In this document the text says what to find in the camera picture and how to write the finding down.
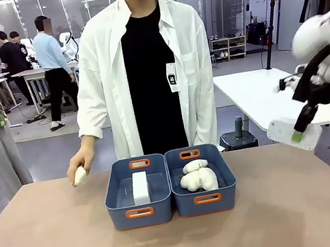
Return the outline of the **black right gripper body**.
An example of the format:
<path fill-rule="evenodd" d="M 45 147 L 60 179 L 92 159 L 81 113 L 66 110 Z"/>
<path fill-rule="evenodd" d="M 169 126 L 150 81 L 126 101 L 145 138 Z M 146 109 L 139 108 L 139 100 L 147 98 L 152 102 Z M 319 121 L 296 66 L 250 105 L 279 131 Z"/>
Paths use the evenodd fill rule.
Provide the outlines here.
<path fill-rule="evenodd" d="M 314 106 L 330 103 L 330 83 L 314 84 L 306 73 L 301 75 L 294 89 L 293 100 Z"/>

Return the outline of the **person's right hand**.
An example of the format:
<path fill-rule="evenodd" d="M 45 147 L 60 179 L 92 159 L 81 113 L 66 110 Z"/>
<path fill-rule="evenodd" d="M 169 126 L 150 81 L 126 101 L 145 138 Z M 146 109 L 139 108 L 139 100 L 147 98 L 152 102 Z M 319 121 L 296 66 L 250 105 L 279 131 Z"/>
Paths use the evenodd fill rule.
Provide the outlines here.
<path fill-rule="evenodd" d="M 96 138 L 94 136 L 82 136 L 81 147 L 78 152 L 75 153 L 73 158 L 71 158 L 67 170 L 68 178 L 72 184 L 74 184 L 76 170 L 79 166 L 82 166 L 87 172 L 87 174 L 90 172 L 95 156 L 95 142 Z"/>

